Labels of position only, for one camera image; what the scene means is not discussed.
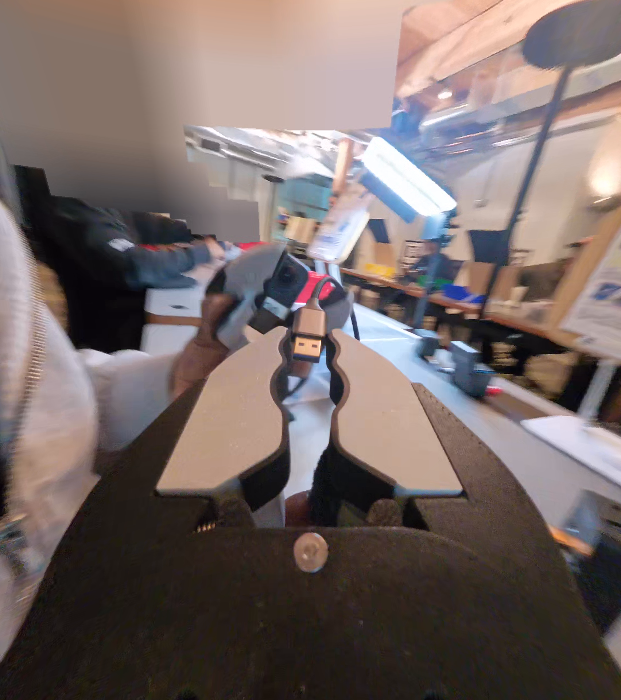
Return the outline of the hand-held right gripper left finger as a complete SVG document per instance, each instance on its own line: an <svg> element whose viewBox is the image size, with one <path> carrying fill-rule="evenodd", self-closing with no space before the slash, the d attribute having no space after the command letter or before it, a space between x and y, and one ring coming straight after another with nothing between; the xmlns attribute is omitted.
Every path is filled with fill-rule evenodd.
<svg viewBox="0 0 621 700"><path fill-rule="evenodd" d="M288 412L280 398L289 329L242 347L206 380L156 485L160 496L277 500L290 475Z"/></svg>

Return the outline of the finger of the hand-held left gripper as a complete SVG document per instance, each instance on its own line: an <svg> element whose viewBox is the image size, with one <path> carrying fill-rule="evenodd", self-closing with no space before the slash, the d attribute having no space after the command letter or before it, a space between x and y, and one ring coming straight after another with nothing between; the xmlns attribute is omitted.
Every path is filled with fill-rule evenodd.
<svg viewBox="0 0 621 700"><path fill-rule="evenodd" d="M329 293L325 297L326 334L344 328L353 310L353 293Z"/></svg>

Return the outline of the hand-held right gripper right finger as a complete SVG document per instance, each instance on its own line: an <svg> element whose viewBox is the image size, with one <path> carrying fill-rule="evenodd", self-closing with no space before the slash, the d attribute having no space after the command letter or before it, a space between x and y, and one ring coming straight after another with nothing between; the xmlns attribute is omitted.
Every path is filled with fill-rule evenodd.
<svg viewBox="0 0 621 700"><path fill-rule="evenodd" d="M392 499L456 498L463 485L416 388L393 363L342 330L326 361L333 402L326 465L330 494L357 510Z"/></svg>

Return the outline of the person's left forearm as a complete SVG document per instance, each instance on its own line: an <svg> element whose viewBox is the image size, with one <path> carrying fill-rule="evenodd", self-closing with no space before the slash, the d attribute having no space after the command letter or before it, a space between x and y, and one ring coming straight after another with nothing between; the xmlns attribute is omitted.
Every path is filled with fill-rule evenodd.
<svg viewBox="0 0 621 700"><path fill-rule="evenodd" d="M83 386L69 436L80 458L124 450L151 425L191 383L191 349L171 355L76 351Z"/></svg>

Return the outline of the person's left hand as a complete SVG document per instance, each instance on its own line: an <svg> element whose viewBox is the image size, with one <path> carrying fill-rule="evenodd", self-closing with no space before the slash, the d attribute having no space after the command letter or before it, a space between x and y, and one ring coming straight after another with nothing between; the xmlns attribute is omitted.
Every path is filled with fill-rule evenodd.
<svg viewBox="0 0 621 700"><path fill-rule="evenodd" d="M245 309L226 293L207 295L201 306L201 325L192 340L176 357L170 374L170 396L179 398L206 379L231 352L247 343Z"/></svg>

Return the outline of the wooden workbench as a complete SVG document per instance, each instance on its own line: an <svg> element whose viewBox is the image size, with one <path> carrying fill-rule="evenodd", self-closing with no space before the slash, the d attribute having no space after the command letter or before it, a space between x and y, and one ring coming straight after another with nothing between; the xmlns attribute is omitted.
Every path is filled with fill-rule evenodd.
<svg viewBox="0 0 621 700"><path fill-rule="evenodd" d="M391 278L359 272L350 268L341 267L340 272L343 278L353 280L350 284L362 283L380 289L390 288L416 300L422 298L421 288L418 285L403 285ZM513 305L507 305L502 300L491 300L486 304L475 304L453 300L445 297L442 293L433 293L428 298L428 303L435 304L449 313L459 313L466 319L474 320L479 318L541 337L550 333L553 327L550 320L555 308L553 300L523 302L519 306L514 307Z"/></svg>

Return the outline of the dark grey box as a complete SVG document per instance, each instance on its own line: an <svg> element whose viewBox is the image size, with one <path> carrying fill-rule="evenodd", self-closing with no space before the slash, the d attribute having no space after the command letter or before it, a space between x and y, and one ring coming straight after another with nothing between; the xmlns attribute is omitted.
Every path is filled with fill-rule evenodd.
<svg viewBox="0 0 621 700"><path fill-rule="evenodd" d="M416 354L419 358L428 361L435 354L443 349L439 334L433 330L414 329L414 335L417 339Z"/></svg>
<svg viewBox="0 0 621 700"><path fill-rule="evenodd" d="M486 397L496 373L481 362L480 351L461 341L451 342L448 350L453 362L453 384L473 399Z"/></svg>

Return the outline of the blue bin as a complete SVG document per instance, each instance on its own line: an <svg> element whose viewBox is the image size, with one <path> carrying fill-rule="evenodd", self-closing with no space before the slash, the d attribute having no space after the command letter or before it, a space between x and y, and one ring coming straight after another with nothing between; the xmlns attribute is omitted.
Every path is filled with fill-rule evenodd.
<svg viewBox="0 0 621 700"><path fill-rule="evenodd" d="M463 285L446 284L441 290L442 296L457 304L481 306L485 301L484 294L472 292L468 287Z"/></svg>

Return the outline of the bright light bar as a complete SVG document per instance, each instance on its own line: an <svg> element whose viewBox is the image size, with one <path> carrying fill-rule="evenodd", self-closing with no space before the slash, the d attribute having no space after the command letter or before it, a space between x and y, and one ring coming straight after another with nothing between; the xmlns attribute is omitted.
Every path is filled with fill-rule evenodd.
<svg viewBox="0 0 621 700"><path fill-rule="evenodd" d="M358 182L406 223L457 209L444 187L380 136L368 142L361 163Z"/></svg>

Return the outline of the wooden display board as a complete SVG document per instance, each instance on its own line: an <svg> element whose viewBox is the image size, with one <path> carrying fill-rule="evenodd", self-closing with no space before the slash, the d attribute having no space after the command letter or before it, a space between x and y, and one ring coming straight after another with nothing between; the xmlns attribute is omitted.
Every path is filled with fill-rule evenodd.
<svg viewBox="0 0 621 700"><path fill-rule="evenodd" d="M561 345L570 345L574 334L564 331L562 324L569 310L586 287L591 274L602 262L621 227L621 205L598 216L591 238L574 254L574 261L567 268L552 299L551 311L546 324L546 335Z"/></svg>

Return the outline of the black round-top pole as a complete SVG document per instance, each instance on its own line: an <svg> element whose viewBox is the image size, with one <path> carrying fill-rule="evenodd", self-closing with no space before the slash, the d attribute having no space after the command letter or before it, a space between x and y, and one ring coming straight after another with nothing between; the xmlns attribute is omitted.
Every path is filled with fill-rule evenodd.
<svg viewBox="0 0 621 700"><path fill-rule="evenodd" d="M559 69L550 101L543 106L543 119L537 132L511 135L493 143L501 155L506 149L532 145L532 150L517 186L507 226L501 233L495 268L489 286L480 302L481 317L491 313L500 293L504 291L505 273L518 269L511 262L511 242L518 222L523 217L529 190L538 171L546 142L551 137L577 135L609 124L613 114L607 108L590 108L574 115L571 111L556 125L564 103L568 83L577 69L587 71L608 64L621 54L621 1L578 1L562 6L537 20L527 32L522 47L525 61L540 69Z"/></svg>

